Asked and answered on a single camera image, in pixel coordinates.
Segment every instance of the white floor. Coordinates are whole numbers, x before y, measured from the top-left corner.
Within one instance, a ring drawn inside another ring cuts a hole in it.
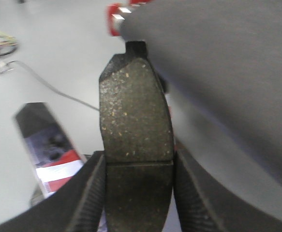
[[[98,79],[124,43],[107,34],[111,0],[0,0],[0,30],[15,36],[18,59],[64,93],[99,106]],[[27,102],[47,102],[79,152],[103,150],[99,113],[42,86],[25,70],[0,76],[0,223],[23,212],[36,185],[13,121]]]

